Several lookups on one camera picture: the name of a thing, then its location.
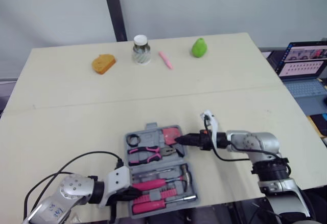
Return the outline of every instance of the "hammer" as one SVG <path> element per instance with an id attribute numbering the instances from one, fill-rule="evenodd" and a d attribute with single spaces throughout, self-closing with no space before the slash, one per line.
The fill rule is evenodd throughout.
<path id="1" fill-rule="evenodd" d="M 133 187 L 138 188 L 141 191 L 147 191 L 147 190 L 163 187 L 169 182 L 183 181 L 186 182 L 186 186 L 184 187 L 184 192 L 186 192 L 192 183 L 191 173 L 189 172 L 188 166 L 186 164 L 181 165 L 180 169 L 182 170 L 182 175 L 179 177 L 170 178 L 170 179 L 156 179 L 147 182 L 134 183 Z"/>

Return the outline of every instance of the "pink marker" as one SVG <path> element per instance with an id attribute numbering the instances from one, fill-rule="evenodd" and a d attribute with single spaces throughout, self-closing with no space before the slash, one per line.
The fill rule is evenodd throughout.
<path id="1" fill-rule="evenodd" d="M 163 59 L 163 61 L 165 62 L 166 66 L 169 68 L 169 69 L 173 69 L 173 66 L 172 64 L 170 63 L 168 57 L 162 52 L 162 51 L 159 51 L 159 55 L 160 57 Z"/>

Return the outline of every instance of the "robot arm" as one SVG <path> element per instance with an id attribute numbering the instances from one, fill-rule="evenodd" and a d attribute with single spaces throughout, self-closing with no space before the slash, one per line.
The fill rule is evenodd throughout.
<path id="1" fill-rule="evenodd" d="M 23 221 L 23 224 L 62 224 L 75 205 L 86 203 L 111 206 L 111 222 L 115 219 L 117 201 L 129 201 L 142 192 L 131 187 L 126 166 L 110 172 L 103 182 L 94 178 L 71 174 L 64 178 L 56 192 L 44 199 Z"/>
<path id="2" fill-rule="evenodd" d="M 277 138 L 267 132 L 250 133 L 243 130 L 218 132 L 218 123 L 209 110 L 201 114 L 206 130 L 190 133 L 175 140 L 182 145 L 198 146 L 201 150 L 227 149 L 246 153 L 252 162 L 252 174 L 259 177 L 258 186 L 266 195 L 277 215 L 298 213 L 298 220 L 310 219 L 310 212 L 295 180 L 289 177 L 288 159 L 282 158 Z M 212 133 L 207 126 L 212 126 Z"/>

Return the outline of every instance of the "laptop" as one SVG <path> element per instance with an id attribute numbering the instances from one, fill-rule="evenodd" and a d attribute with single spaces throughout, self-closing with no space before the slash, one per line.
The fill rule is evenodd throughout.
<path id="1" fill-rule="evenodd" d="M 327 90 L 317 80 L 327 65 L 327 41 L 291 42 L 267 60 L 307 116 L 327 113 Z"/>

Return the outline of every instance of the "pink tool set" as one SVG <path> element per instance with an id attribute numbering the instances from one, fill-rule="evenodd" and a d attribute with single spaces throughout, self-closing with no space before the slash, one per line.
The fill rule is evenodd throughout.
<path id="1" fill-rule="evenodd" d="M 143 192 L 129 202 L 132 218 L 192 208 L 199 201 L 191 167 L 184 158 L 186 147 L 174 140 L 181 135 L 178 125 L 158 127 L 156 123 L 126 134 L 126 163 L 133 187 Z"/>

